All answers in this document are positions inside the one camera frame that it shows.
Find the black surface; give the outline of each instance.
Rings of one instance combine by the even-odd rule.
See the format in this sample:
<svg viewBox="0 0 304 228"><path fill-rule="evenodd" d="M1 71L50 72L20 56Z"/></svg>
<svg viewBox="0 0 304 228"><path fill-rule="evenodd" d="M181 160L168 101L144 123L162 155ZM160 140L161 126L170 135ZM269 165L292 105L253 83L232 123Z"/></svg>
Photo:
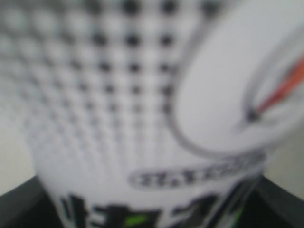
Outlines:
<svg viewBox="0 0 304 228"><path fill-rule="evenodd" d="M302 228L304 202L263 178L250 195L237 228ZM38 180L0 197L0 228L63 228Z"/></svg>

